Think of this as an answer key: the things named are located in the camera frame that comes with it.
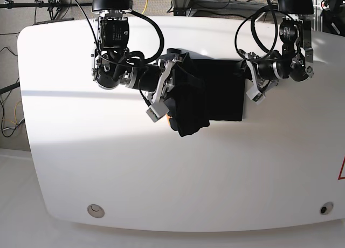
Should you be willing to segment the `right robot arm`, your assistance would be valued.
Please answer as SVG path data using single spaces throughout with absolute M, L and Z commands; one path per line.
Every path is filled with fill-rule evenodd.
M 154 112 L 168 111 L 168 93 L 175 86 L 172 72 L 180 50 L 168 49 L 163 54 L 165 40 L 160 27 L 144 12 L 134 11 L 131 0 L 93 0 L 92 12 L 99 17 L 91 25 L 94 38 L 92 76 L 104 89 L 120 84 L 136 89 Z M 158 35 L 158 49 L 151 57 L 141 51 L 130 51 L 129 13 L 153 26 Z

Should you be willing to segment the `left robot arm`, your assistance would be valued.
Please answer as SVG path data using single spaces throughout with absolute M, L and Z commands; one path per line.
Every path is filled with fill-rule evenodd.
M 312 29 L 310 20 L 306 18 L 314 13 L 313 0 L 278 0 L 276 5 L 271 0 L 266 1 L 266 6 L 245 19 L 250 22 L 252 37 L 264 55 L 236 48 L 242 58 L 237 73 L 253 83 L 246 94 L 256 103 L 262 101 L 266 92 L 281 80 L 291 78 L 302 82 L 314 75 Z M 264 13 L 272 15 L 273 42 L 282 42 L 281 51 L 274 46 L 267 48 L 258 37 L 256 20 Z

